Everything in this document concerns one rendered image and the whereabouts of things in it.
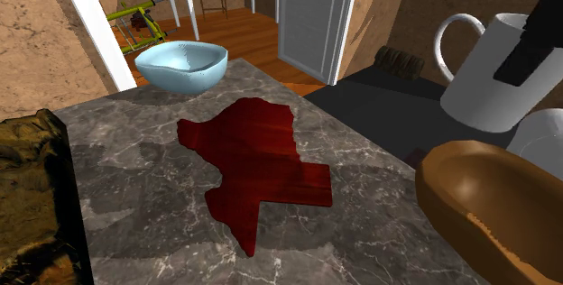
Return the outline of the white mug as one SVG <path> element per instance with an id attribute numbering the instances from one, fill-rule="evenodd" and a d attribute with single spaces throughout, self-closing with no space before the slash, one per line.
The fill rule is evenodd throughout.
<path id="1" fill-rule="evenodd" d="M 485 26 L 471 14 L 454 14 L 439 26 L 434 57 L 449 82 L 440 105 L 455 120 L 489 133 L 507 132 L 563 80 L 563 41 L 527 69 L 534 55 L 517 47 L 527 18 L 502 13 Z M 441 54 L 442 36 L 454 21 L 468 22 L 480 34 L 457 73 Z"/>

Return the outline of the dark brown cylinder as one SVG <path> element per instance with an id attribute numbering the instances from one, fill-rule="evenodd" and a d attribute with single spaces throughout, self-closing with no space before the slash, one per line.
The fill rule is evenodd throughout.
<path id="1" fill-rule="evenodd" d="M 374 56 L 374 66 L 397 78 L 415 80 L 420 76 L 425 60 L 406 51 L 382 46 Z"/>

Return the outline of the brown wooden bowl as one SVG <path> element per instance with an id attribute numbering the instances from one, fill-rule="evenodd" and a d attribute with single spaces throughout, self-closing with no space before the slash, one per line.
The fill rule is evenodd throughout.
<path id="1" fill-rule="evenodd" d="M 432 226 L 491 285 L 563 285 L 563 181 L 498 146 L 452 141 L 415 176 Z"/>

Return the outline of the grey panelled door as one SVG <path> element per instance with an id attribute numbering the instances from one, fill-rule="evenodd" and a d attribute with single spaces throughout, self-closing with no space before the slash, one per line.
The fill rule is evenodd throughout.
<path id="1" fill-rule="evenodd" d="M 334 86 L 354 0 L 279 0 L 278 58 Z"/>

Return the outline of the dark red wooden board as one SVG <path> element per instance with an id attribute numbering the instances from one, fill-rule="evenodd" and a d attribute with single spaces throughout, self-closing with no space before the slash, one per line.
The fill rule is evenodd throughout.
<path id="1" fill-rule="evenodd" d="M 205 192 L 208 211 L 249 257 L 261 202 L 333 204 L 330 168 L 300 159 L 293 120 L 287 105 L 243 97 L 206 122 L 177 122 L 179 143 L 220 171 L 220 185 Z"/>

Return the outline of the light blue bowl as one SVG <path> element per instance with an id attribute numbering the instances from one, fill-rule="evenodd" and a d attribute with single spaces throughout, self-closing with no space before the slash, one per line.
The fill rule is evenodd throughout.
<path id="1" fill-rule="evenodd" d="M 134 64 L 152 85 L 170 92 L 197 95 L 225 75 L 228 50 L 201 41 L 167 41 L 140 53 Z"/>

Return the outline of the brown patterned block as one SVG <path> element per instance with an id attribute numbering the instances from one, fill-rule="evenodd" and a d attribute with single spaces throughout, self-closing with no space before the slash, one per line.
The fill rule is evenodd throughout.
<path id="1" fill-rule="evenodd" d="M 66 125 L 0 123 L 0 285 L 95 285 Z"/>

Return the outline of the yellow-green metal frame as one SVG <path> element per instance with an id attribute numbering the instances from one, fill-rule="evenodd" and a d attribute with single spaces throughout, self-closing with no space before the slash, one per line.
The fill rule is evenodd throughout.
<path id="1" fill-rule="evenodd" d="M 125 56 L 165 42 L 166 36 L 176 32 L 176 29 L 169 32 L 163 31 L 150 16 L 150 7 L 154 7 L 162 1 L 167 0 L 150 0 L 130 7 L 122 2 L 121 11 L 106 15 L 109 22 L 115 21 L 113 28 L 116 28 L 125 39 L 126 45 L 120 48 Z"/>

